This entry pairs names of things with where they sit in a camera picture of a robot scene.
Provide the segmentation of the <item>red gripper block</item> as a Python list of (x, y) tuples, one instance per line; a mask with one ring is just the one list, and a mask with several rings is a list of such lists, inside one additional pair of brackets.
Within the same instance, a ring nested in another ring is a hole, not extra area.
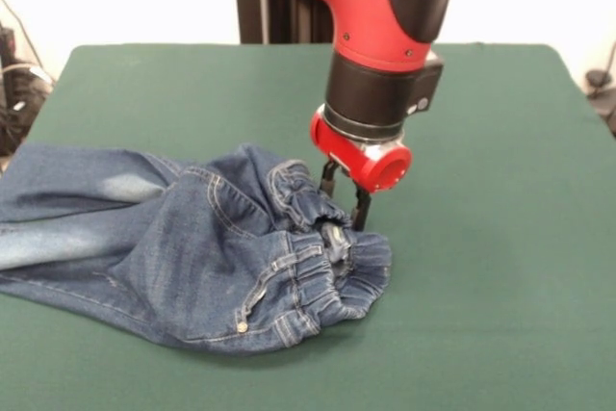
[(315, 147), (327, 157), (321, 172), (320, 190), (332, 195), (338, 168), (355, 186), (355, 206), (351, 211), (352, 229), (363, 231), (372, 203), (372, 194), (392, 189), (411, 167), (411, 150), (402, 137), (383, 143), (354, 141), (337, 132), (326, 121), (325, 105), (314, 113), (310, 136)]

